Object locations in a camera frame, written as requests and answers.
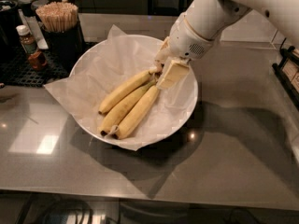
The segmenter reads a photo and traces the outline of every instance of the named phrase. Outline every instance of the spice bottle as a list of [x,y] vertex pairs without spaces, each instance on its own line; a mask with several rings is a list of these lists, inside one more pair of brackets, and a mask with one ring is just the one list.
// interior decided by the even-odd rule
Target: spice bottle
[[29,29],[25,25],[17,26],[17,32],[20,36],[20,42],[23,46],[29,64],[36,71],[44,69],[47,61],[43,52],[38,48],[35,38],[31,35]]

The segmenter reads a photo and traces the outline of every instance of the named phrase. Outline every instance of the white paper liner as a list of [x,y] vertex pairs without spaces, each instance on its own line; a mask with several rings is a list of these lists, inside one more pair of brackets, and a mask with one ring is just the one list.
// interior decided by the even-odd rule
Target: white paper liner
[[172,88],[161,91],[148,115],[132,135],[123,140],[102,137],[103,120],[98,106],[104,97],[132,75],[153,67],[162,41],[143,35],[127,35],[113,26],[105,42],[85,52],[68,78],[45,85],[46,90],[92,136],[119,147],[139,148],[165,139],[189,118],[197,102],[197,81],[190,73]]

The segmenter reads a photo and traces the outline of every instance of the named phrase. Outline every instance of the white bottle cap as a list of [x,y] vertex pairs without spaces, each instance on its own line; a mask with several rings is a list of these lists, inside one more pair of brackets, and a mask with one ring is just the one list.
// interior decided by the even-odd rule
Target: white bottle cap
[[17,32],[19,35],[27,35],[30,33],[29,28],[25,25],[17,26]]

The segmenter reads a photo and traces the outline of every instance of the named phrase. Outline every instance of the yellow banana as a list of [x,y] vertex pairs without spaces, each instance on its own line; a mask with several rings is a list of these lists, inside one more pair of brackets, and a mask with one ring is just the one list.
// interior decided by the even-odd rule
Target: yellow banana
[[120,100],[127,96],[130,92],[147,82],[153,71],[145,70],[133,77],[124,81],[120,86],[118,86],[112,93],[105,97],[99,106],[99,113],[106,114],[114,107]]
[[159,93],[160,90],[155,85],[151,86],[133,107],[133,109],[121,121],[118,130],[113,136],[117,139],[128,137],[141,122],[141,120],[148,114]]
[[134,105],[141,99],[141,97],[147,92],[147,90],[156,83],[155,80],[150,81],[146,85],[143,85],[118,102],[104,117],[101,126],[99,127],[99,133],[106,135],[110,133],[113,125],[118,125],[122,119],[129,113]]

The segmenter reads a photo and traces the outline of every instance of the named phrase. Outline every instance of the countertop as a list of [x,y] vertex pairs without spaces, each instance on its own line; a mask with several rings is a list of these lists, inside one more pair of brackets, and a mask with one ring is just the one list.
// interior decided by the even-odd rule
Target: countertop
[[0,90],[0,189],[299,210],[298,110],[275,49],[219,43],[193,64],[201,99],[138,151],[84,132],[43,88]]

